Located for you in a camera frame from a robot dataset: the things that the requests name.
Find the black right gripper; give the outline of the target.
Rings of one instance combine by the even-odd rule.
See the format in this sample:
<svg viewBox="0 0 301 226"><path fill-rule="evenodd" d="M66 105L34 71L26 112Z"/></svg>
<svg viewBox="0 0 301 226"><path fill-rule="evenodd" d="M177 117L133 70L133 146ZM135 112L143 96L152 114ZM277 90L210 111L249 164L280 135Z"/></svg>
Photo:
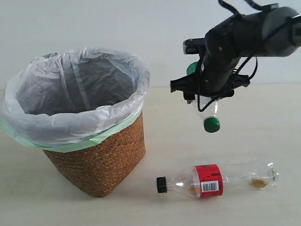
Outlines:
<svg viewBox="0 0 301 226"><path fill-rule="evenodd" d="M194 95L220 99L232 97L234 89L250 84L248 75L237 73L235 67L240 58L222 62L206 54L190 64L186 75L170 81L170 92L181 91L186 101L193 101Z"/></svg>

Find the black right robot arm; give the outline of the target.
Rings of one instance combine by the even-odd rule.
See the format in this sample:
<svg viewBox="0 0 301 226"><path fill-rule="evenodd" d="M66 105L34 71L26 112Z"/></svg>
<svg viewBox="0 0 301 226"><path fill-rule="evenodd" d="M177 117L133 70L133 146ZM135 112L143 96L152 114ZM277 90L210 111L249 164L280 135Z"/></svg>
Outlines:
<svg viewBox="0 0 301 226"><path fill-rule="evenodd" d="M197 95L232 97L236 88L250 83L236 68L241 58L287 57L300 46L301 16L290 7L232 15L205 37L183 42L184 54L198 54L200 59L195 72L170 82L170 90L183 92L187 101Z"/></svg>

